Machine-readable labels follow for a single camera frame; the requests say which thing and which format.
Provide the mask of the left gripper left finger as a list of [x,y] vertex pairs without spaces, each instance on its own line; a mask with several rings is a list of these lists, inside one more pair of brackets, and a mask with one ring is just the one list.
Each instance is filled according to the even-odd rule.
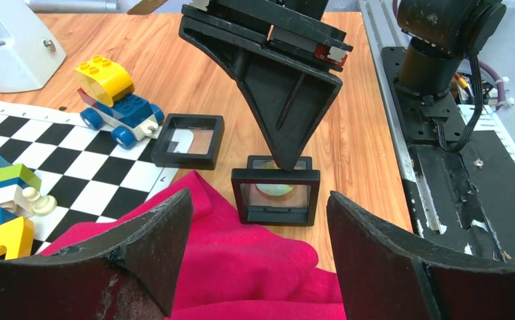
[[191,192],[50,256],[0,260],[0,319],[162,319],[173,311]]

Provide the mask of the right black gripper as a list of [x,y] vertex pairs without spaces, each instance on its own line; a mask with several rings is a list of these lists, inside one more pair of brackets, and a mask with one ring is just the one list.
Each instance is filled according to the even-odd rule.
[[339,77],[321,70],[342,71],[353,50],[345,31],[322,22],[326,6],[326,1],[191,1],[181,9],[185,19],[281,54],[237,49],[231,67],[271,155],[285,171],[294,168],[342,87]]

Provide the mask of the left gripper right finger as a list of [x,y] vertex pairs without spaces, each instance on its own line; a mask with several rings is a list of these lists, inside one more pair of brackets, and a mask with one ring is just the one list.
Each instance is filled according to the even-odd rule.
[[347,319],[515,319],[515,264],[443,247],[337,191],[326,216]]

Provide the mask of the green round brooch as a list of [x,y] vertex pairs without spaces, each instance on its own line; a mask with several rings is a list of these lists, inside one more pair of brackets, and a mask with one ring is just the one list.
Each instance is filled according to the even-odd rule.
[[[279,169],[278,165],[273,160],[256,161],[254,162],[254,169]],[[269,184],[257,183],[256,188],[266,196],[269,197],[282,197],[292,192],[296,185],[290,184]]]

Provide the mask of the magenta red garment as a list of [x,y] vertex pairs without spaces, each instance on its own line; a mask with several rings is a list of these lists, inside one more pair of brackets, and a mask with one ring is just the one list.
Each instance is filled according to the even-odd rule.
[[344,319],[335,273],[317,267],[304,241],[260,225],[190,172],[120,218],[131,220],[187,188],[193,222],[177,283],[173,319]]

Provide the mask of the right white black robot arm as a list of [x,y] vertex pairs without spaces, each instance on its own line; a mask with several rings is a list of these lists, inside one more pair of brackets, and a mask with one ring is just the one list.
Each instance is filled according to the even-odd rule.
[[[296,165],[338,95],[352,46],[322,22],[326,1],[193,1],[182,8],[179,35],[232,78],[248,103],[276,164]],[[399,85],[423,97],[444,96],[459,62],[474,61],[506,12],[500,1],[402,1],[398,26],[420,59]],[[430,75],[444,62],[446,80]]]

